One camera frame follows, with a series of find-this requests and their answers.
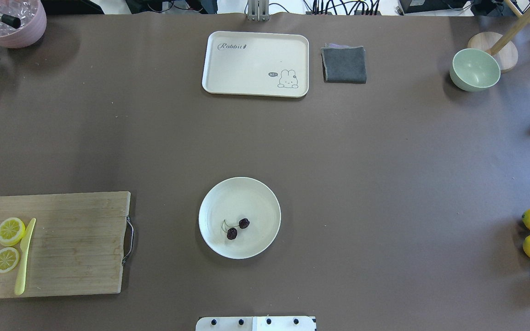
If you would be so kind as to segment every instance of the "lemon slice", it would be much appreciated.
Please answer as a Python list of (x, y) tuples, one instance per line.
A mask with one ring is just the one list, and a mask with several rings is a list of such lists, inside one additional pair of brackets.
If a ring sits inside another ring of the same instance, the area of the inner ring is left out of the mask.
[(19, 252), (13, 247), (0, 250), (0, 273), (8, 272), (17, 266)]
[(22, 220), (11, 217), (0, 224), (0, 244), (4, 246), (13, 246), (19, 243), (26, 233), (26, 226)]

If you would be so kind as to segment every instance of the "ice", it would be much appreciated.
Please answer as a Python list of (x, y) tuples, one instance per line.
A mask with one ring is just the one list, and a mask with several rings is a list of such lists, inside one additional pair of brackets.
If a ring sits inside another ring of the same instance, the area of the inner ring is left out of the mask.
[[(38, 10), (37, 0), (3, 0), (0, 2), (0, 13), (6, 13), (15, 17), (19, 17), (21, 25), (19, 29), (23, 28), (36, 15)], [(8, 35), (17, 29), (10, 27), (7, 24), (0, 22), (0, 36)]]

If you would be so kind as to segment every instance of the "mint green bowl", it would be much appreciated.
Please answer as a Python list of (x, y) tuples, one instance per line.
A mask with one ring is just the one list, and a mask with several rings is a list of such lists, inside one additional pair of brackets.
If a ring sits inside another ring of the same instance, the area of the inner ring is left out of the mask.
[(478, 92), (498, 82), (500, 67), (492, 55), (476, 48), (466, 48), (453, 57), (449, 75), (462, 90)]

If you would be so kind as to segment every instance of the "cutting board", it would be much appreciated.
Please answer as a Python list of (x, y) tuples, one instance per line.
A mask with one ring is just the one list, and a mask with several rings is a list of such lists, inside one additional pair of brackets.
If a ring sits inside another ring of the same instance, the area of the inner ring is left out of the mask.
[[(129, 211), (130, 192), (0, 197), (0, 224), (36, 218), (20, 297), (120, 293)], [(0, 298), (18, 297), (18, 269), (0, 273)]]

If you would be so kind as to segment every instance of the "knife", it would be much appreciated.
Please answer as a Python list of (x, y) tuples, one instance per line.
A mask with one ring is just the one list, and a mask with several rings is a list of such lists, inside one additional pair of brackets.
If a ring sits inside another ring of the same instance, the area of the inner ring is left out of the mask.
[(28, 224), (28, 227), (26, 228), (26, 234), (24, 234), (22, 241), (19, 243), (19, 249), (22, 251), (22, 257), (19, 260), (19, 270), (17, 271), (17, 278), (15, 279), (15, 289), (13, 289), (13, 293), (15, 293), (17, 296), (21, 295), (26, 288), (28, 249), (30, 248), (30, 239), (32, 238), (34, 225), (36, 225), (36, 218), (32, 218), (30, 224)]

